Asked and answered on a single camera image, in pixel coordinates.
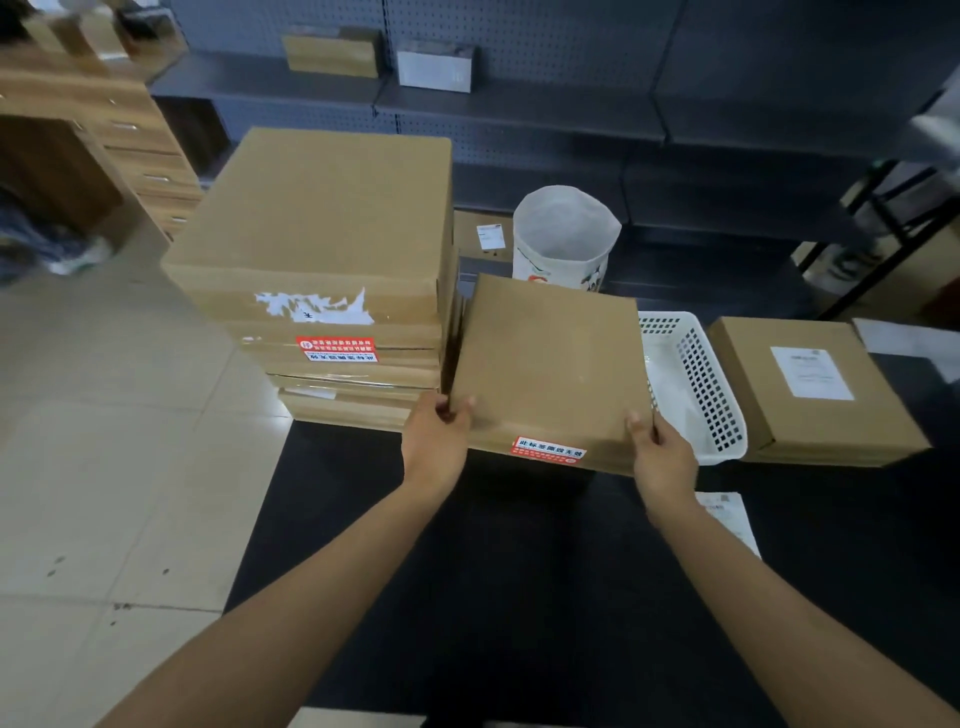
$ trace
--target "person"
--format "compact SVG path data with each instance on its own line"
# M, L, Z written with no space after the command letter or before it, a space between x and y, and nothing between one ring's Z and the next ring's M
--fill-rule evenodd
M285 726L410 552L467 459L473 400L420 397L402 483L346 531L224 615L99 723ZM689 443L628 414L651 523L760 686L794 728L960 726L927 687L807 601L700 506Z

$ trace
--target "tile floor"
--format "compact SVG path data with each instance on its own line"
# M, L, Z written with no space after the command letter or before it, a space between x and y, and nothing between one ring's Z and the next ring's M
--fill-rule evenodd
M103 267L0 289L4 728L92 725L217 618L291 422L164 277L139 208L108 226L127 242Z

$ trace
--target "wooden drawer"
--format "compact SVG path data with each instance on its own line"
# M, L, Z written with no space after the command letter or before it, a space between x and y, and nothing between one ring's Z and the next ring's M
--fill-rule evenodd
M201 199L204 192L189 162L180 155L108 149L107 154L137 194Z
M77 114L62 84L4 77L0 78L0 96L3 113L48 119L72 119Z
M141 119L125 116L122 111L109 116L87 116L81 122L103 146L118 149L141 149L147 152L183 154L166 121L159 114Z
M122 116L130 121L137 119L148 121L162 116L150 97L146 87L121 88L103 86L73 85L69 89L74 103L83 108L85 118L104 118Z
M140 203L146 208L154 221L171 235L183 230L190 215L197 208L200 200L178 200L173 197L158 197L156 195L139 195Z

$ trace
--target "torn label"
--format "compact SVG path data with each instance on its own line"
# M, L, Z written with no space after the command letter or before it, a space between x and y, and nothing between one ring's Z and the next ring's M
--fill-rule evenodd
M364 288L357 294L353 303L342 298L331 303L330 298L321 298L316 294L302 296L289 293L257 293L256 299L267 305L271 316L289 315L297 324L346 324L350 326L369 326L373 317L364 309Z

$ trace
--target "black table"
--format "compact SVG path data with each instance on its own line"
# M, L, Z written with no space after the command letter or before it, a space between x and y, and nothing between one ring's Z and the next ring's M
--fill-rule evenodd
M960 408L929 362L878 359L921 424L953 438ZM741 493L767 564L960 706L956 495L938 479L956 458L937 444L884 470L727 463L698 487ZM294 423L228 609L401 476L398 435ZM457 724L782 725L630 480L473 451L307 704Z

